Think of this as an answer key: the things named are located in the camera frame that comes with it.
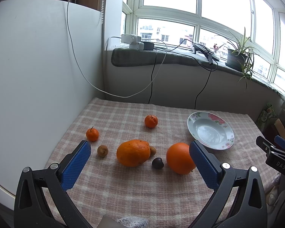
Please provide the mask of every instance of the large round orange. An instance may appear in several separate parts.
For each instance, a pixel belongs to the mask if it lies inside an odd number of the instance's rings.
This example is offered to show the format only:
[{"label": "large round orange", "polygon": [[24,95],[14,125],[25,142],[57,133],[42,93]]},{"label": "large round orange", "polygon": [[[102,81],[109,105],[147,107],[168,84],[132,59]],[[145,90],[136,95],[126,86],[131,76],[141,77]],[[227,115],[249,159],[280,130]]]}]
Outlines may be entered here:
[{"label": "large round orange", "polygon": [[89,141],[97,141],[99,137],[99,132],[95,128],[89,128],[86,132],[87,139]]},{"label": "large round orange", "polygon": [[116,156],[124,166],[138,166],[150,157],[149,143],[143,140],[126,141],[117,148]]},{"label": "large round orange", "polygon": [[178,174],[189,174],[195,164],[189,154],[189,145],[185,143],[176,143],[169,147],[166,160],[169,167]]},{"label": "large round orange", "polygon": [[156,116],[154,116],[154,115],[146,116],[145,125],[148,128],[155,128],[157,124],[158,124],[158,119]]}]

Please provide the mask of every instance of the plate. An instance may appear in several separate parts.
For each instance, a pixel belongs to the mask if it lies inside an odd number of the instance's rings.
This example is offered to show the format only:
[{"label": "plate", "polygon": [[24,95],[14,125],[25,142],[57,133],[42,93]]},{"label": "plate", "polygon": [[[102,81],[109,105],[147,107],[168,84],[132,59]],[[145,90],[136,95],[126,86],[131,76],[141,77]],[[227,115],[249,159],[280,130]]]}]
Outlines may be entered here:
[{"label": "plate", "polygon": [[190,134],[204,146],[225,150],[234,142],[232,128],[223,119],[209,112],[194,112],[187,120]]}]

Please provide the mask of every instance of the black flower pot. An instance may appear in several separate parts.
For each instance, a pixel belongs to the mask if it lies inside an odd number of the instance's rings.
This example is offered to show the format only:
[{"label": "black flower pot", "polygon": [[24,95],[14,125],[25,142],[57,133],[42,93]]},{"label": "black flower pot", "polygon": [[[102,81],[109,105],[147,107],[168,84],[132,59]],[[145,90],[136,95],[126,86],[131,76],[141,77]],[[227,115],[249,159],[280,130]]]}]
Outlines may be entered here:
[{"label": "black flower pot", "polygon": [[228,58],[227,58],[227,62],[225,63],[225,65],[239,72],[242,72],[241,64],[242,65],[245,64],[247,56],[243,54],[237,55],[238,54],[237,52],[234,52],[234,53],[232,52],[233,52],[233,49],[228,49]]}]

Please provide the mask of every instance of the metal screw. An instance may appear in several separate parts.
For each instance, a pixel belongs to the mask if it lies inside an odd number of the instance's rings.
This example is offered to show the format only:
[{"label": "metal screw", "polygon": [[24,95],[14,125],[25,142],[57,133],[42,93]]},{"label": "metal screw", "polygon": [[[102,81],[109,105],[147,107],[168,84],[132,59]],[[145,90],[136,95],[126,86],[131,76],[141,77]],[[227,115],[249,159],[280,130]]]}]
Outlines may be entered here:
[{"label": "metal screw", "polygon": [[29,171],[29,167],[24,167],[23,172],[26,173]]},{"label": "metal screw", "polygon": [[254,171],[254,172],[257,172],[257,168],[255,166],[252,166],[251,170]]},{"label": "metal screw", "polygon": [[56,164],[56,163],[51,164],[50,168],[51,168],[52,170],[57,169],[57,168],[58,168],[58,164]]},{"label": "metal screw", "polygon": [[225,169],[229,169],[229,168],[230,168],[230,164],[228,164],[228,163],[222,163],[222,166],[223,166]]}]

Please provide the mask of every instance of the plaid tablecloth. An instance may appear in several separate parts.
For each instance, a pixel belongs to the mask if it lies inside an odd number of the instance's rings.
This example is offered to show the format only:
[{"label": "plaid tablecloth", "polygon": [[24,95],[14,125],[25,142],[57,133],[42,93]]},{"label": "plaid tablecloth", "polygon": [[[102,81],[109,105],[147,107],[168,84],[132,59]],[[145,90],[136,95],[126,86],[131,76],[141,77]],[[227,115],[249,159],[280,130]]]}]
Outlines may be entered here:
[{"label": "plaid tablecloth", "polygon": [[[169,108],[153,104],[120,103],[93,99],[81,112],[53,151],[47,166],[60,162],[74,150],[85,132],[94,126],[99,139],[91,143],[92,152],[73,189],[68,194],[76,207],[93,227],[103,215],[113,219],[139,216],[149,220],[149,228],[187,228],[209,200],[208,189],[198,169],[188,175],[174,173],[166,164],[166,151],[174,143],[189,144],[193,138],[187,129],[187,118],[195,110]],[[248,115],[210,111],[229,123],[234,131],[233,146],[214,152],[221,162],[234,168],[248,169],[255,165],[261,174],[265,191],[277,172],[265,164],[265,153],[255,144],[261,135]],[[147,115],[158,117],[158,126],[146,128]],[[116,149],[128,140],[148,141],[157,150],[155,156],[138,167],[124,167],[116,159]],[[105,158],[97,148],[107,145]],[[161,157],[162,170],[151,167],[152,159]],[[235,197],[234,189],[221,217],[226,217]],[[56,219],[61,220],[46,191],[46,198]]]}]

